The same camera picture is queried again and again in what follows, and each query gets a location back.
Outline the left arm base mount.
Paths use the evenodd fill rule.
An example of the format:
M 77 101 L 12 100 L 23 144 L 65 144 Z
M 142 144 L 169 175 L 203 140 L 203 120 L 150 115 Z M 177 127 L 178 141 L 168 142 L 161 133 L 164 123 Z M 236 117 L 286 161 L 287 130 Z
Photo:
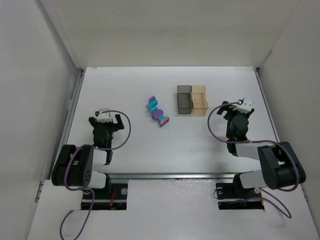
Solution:
M 127 209 L 128 182 L 110 181 L 105 188 L 94 188 L 93 211 L 124 211 Z

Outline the teal lego brick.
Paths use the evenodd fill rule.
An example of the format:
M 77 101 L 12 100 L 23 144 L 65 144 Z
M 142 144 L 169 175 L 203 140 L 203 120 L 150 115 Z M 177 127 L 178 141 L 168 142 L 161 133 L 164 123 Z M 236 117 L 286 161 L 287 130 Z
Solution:
M 147 105 L 148 111 L 153 115 L 158 111 L 158 101 L 155 99 Z

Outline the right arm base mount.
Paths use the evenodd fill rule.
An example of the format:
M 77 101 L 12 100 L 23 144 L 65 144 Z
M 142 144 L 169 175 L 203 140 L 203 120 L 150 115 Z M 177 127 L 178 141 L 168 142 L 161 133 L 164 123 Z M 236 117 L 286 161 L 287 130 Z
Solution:
M 235 183 L 216 183 L 213 192 L 219 210 L 264 210 L 261 195 L 252 188 L 236 186 Z

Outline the purple printed lego brick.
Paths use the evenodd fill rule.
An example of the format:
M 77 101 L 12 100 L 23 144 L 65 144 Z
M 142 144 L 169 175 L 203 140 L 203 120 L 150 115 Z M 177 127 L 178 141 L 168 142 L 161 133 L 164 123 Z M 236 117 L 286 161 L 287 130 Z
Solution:
M 158 123 L 160 127 L 163 127 L 165 124 L 167 124 L 170 121 L 169 117 L 166 117 L 164 115 L 160 116 L 158 118 Z

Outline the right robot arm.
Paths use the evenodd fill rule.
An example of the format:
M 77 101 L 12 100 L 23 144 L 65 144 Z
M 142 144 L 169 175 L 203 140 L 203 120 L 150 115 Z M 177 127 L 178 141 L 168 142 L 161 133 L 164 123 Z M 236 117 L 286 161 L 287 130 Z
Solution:
M 222 102 L 218 115 L 225 113 L 227 121 L 224 142 L 235 157 L 257 160 L 260 170 L 236 174 L 233 181 L 239 189 L 294 189 L 306 181 L 306 173 L 291 144 L 287 141 L 251 141 L 247 138 L 249 117 L 255 111 L 253 101 L 240 99 L 237 103 Z

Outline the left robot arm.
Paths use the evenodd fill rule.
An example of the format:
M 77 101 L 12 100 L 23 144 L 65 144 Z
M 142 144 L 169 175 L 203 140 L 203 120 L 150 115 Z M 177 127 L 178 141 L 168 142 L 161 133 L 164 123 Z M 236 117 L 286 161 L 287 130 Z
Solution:
M 51 174 L 54 186 L 86 189 L 103 189 L 108 175 L 93 170 L 94 166 L 105 166 L 113 157 L 114 133 L 124 130 L 121 113 L 117 110 L 101 109 L 88 118 L 93 127 L 93 144 L 62 146 Z

